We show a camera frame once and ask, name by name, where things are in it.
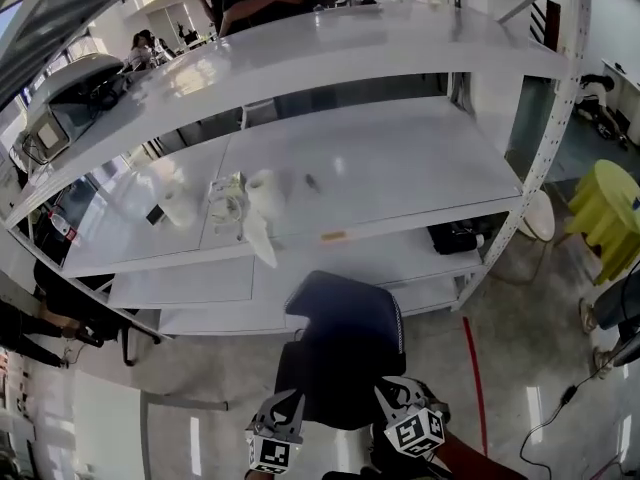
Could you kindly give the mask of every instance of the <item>paper towel roll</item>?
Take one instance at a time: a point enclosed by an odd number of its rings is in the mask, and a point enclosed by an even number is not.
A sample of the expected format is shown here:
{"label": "paper towel roll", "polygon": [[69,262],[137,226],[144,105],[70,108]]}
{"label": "paper towel roll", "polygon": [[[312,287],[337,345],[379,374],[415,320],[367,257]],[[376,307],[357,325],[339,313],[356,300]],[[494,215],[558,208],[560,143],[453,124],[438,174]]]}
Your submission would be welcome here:
{"label": "paper towel roll", "polygon": [[264,169],[254,174],[245,186],[251,207],[267,219],[275,219],[284,211],[285,198],[273,171]]}
{"label": "paper towel roll", "polygon": [[249,208],[247,217],[242,223],[242,230],[244,237],[251,244],[251,247],[253,247],[256,256],[271,268],[276,268],[278,266],[278,260],[276,259],[276,253],[273,250],[273,245],[267,233],[267,221],[264,220],[264,217],[260,215],[255,208]]}
{"label": "paper towel roll", "polygon": [[179,228],[188,228],[198,216],[198,204],[195,199],[178,183],[172,183],[167,187],[158,206],[173,225]]}

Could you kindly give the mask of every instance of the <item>yellow table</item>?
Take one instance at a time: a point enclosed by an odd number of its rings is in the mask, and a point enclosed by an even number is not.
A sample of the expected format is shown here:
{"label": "yellow table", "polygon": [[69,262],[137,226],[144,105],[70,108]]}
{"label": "yellow table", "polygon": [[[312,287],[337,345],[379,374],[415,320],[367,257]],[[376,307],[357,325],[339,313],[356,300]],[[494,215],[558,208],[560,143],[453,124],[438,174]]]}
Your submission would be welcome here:
{"label": "yellow table", "polygon": [[616,279],[640,253],[640,210],[633,211],[636,197],[640,187],[624,169],[598,160],[569,203],[575,217],[565,231],[585,234],[587,245],[602,249],[596,284]]}

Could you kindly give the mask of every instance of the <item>toilet paper roll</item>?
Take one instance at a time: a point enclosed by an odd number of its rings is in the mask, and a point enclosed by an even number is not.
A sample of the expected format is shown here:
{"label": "toilet paper roll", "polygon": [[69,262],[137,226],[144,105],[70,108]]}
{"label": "toilet paper roll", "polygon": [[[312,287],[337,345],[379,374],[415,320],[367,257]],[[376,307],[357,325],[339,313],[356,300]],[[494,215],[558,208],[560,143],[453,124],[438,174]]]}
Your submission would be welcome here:
{"label": "toilet paper roll", "polygon": [[245,185],[251,207],[267,219],[275,219],[284,211],[285,197],[273,171],[264,169],[254,174]]}
{"label": "toilet paper roll", "polygon": [[179,228],[188,228],[198,216],[198,204],[182,185],[172,183],[158,203],[165,215]]}

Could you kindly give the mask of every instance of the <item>orange label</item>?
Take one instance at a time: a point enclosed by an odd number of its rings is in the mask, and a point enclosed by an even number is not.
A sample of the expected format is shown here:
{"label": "orange label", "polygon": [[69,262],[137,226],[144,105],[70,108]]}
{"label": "orange label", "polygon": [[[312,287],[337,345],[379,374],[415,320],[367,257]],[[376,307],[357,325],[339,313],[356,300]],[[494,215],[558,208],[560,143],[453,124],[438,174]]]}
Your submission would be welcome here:
{"label": "orange label", "polygon": [[344,231],[334,231],[333,233],[325,233],[320,237],[323,242],[333,242],[335,240],[344,240],[347,234]]}

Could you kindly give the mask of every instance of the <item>machine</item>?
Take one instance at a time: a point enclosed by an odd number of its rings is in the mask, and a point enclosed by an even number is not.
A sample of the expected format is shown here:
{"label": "machine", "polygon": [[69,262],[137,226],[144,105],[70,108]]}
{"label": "machine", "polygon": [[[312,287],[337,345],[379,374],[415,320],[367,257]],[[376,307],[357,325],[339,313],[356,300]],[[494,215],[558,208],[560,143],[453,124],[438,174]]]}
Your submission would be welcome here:
{"label": "machine", "polygon": [[120,59],[87,55],[48,77],[27,111],[16,150],[24,160],[45,165],[79,139],[144,72],[121,73]]}

